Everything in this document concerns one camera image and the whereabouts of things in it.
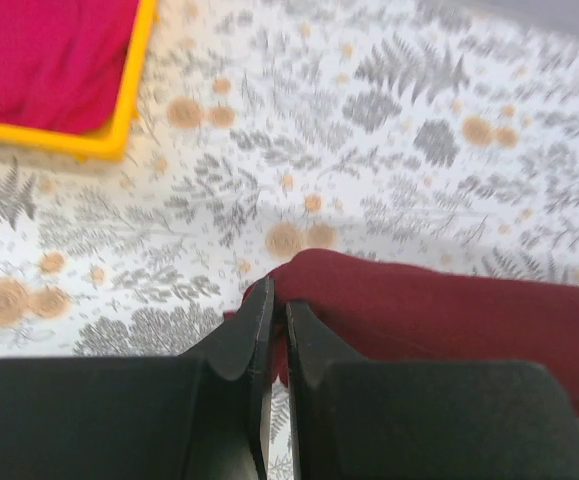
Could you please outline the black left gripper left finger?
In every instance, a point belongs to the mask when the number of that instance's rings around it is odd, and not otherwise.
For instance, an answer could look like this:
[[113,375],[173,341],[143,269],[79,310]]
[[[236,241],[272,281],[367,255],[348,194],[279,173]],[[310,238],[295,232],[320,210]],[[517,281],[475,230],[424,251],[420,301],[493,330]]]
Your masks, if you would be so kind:
[[274,285],[178,356],[0,359],[0,479],[263,479]]

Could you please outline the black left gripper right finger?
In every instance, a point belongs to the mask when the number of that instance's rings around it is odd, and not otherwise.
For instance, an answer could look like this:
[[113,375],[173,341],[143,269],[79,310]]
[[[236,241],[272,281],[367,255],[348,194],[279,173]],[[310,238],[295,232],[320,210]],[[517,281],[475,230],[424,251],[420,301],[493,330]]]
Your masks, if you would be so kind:
[[541,366],[378,362],[286,308],[298,479],[579,479],[579,426]]

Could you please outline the dark red t shirt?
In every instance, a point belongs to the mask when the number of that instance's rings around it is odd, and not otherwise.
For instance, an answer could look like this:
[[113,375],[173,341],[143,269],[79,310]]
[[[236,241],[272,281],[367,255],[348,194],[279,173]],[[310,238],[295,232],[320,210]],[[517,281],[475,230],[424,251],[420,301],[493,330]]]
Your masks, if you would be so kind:
[[457,275],[310,249],[273,269],[275,302],[305,302],[371,360],[525,360],[579,415],[579,287]]

